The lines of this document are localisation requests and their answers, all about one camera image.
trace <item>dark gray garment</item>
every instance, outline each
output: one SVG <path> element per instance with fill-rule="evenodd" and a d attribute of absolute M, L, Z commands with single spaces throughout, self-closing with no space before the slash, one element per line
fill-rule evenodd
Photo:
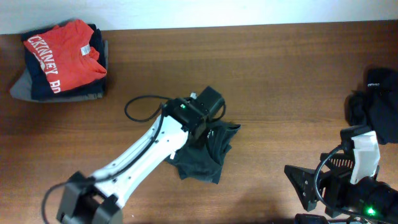
<path fill-rule="evenodd" d="M 232 148 L 229 142 L 240 128 L 240 124 L 211 123 L 199 140 L 182 147 L 174 159 L 168 157 L 166 161 L 177 167 L 182 180 L 193 177 L 218 184 L 225 155 Z"/>
<path fill-rule="evenodd" d="M 104 54 L 105 54 L 105 69 L 108 70 L 108 41 L 104 40 Z M 33 100 L 32 95 L 32 77 L 29 74 L 27 68 L 25 68 L 24 73 L 15 82 L 15 84 L 10 89 L 10 94 L 13 98 L 18 100 L 25 100 L 36 103 L 61 103 L 61 102 L 78 102 L 85 100 L 95 100 L 103 97 L 103 93 L 87 94 L 82 96 L 72 96 L 64 98 L 54 98 L 48 100 Z"/>

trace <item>crumpled black cloth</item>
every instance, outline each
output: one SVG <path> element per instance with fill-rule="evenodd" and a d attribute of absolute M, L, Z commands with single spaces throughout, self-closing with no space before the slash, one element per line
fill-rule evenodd
<path fill-rule="evenodd" d="M 93 35 L 91 35 L 90 46 L 94 47 L 99 52 L 98 63 L 106 68 L 104 45 L 102 41 L 101 31 L 96 28 L 94 24 L 88 24 L 93 29 Z M 21 41 L 26 41 L 30 37 L 43 34 L 53 28 L 44 28 L 38 30 L 32 30 L 21 35 Z M 31 97 L 33 100 L 47 100 L 52 98 L 64 98 L 73 96 L 83 96 L 89 94 L 104 93 L 106 88 L 106 77 L 95 80 L 89 84 L 76 87 L 72 90 L 62 91 L 60 93 L 54 93 L 50 87 L 49 81 L 43 70 L 40 67 L 40 63 L 35 58 L 32 52 L 29 52 L 25 48 L 25 63 L 30 76 L 32 78 L 32 91 Z"/>
<path fill-rule="evenodd" d="M 180 178 L 192 177 L 218 184 L 229 142 L 241 128 L 240 124 L 216 121 L 208 124 L 207 131 L 193 144 L 176 152 L 174 159 L 165 160 L 177 167 Z"/>
<path fill-rule="evenodd" d="M 372 69 L 366 85 L 366 92 L 357 91 L 349 99 L 349 124 L 370 126 L 380 144 L 398 143 L 398 72 Z"/>

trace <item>clothing label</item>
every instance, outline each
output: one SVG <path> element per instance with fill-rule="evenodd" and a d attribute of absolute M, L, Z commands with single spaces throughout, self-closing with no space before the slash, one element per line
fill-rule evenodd
<path fill-rule="evenodd" d="M 82 56 L 88 54 L 90 52 L 90 45 L 87 44 L 86 46 L 82 47 L 80 49 Z"/>

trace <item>stack of folded clothes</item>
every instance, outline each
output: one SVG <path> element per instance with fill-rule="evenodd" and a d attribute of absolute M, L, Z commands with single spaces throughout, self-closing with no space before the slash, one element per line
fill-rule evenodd
<path fill-rule="evenodd" d="M 108 42 L 81 20 L 22 34 L 24 73 L 12 97 L 40 103 L 95 100 L 104 96 Z"/>

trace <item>folded clothes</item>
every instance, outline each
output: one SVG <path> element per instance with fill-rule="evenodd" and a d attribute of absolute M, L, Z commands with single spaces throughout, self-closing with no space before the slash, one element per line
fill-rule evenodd
<path fill-rule="evenodd" d="M 105 69 L 108 69 L 108 41 L 104 41 L 104 58 L 105 58 Z M 26 68 L 22 76 L 15 82 L 15 84 L 10 89 L 10 94 L 13 98 L 37 103 L 58 103 L 58 102 L 77 102 L 77 101 L 85 101 L 85 100 L 95 100 L 103 97 L 103 92 L 99 93 L 89 93 L 80 96 L 71 96 L 71 97 L 58 97 L 47 100 L 33 100 L 32 95 L 32 78 L 31 75 Z"/>
<path fill-rule="evenodd" d="M 100 53 L 89 45 L 93 32 L 78 19 L 24 41 L 40 62 L 54 93 L 89 84 L 106 75 L 105 68 L 97 62 Z"/>
<path fill-rule="evenodd" d="M 348 101 L 350 125 L 367 124 L 380 144 L 398 143 L 398 72 L 388 68 L 368 71 L 366 92 Z"/>
<path fill-rule="evenodd" d="M 97 29 L 94 24 L 89 24 L 89 26 L 94 31 L 90 39 L 90 46 L 94 47 L 94 49 L 99 52 L 98 63 L 103 67 L 106 67 L 105 56 L 104 56 L 104 45 L 102 44 L 101 31 Z M 34 35 L 43 34 L 51 29 L 52 28 L 33 30 L 25 34 L 22 34 L 21 41 L 26 41 L 27 39 L 29 39 Z M 103 94 L 105 91 L 106 77 L 101 78 L 99 80 L 95 80 L 89 84 L 79 86 L 72 90 L 62 91 L 60 93 L 55 94 L 51 89 L 50 83 L 47 81 L 47 77 L 44 71 L 40 67 L 40 63 L 37 61 L 34 54 L 29 52 L 27 49 L 25 49 L 25 62 L 26 62 L 26 67 L 32 78 L 31 98 L 33 100 L 65 98 L 73 96 L 82 96 L 87 94 L 97 94 L 97 93 Z"/>
<path fill-rule="evenodd" d="M 166 158 L 166 161 L 177 167 L 182 180 L 193 177 L 218 184 L 225 155 L 232 148 L 229 142 L 240 128 L 240 124 L 210 123 L 206 134 L 177 151 L 173 159 Z"/>

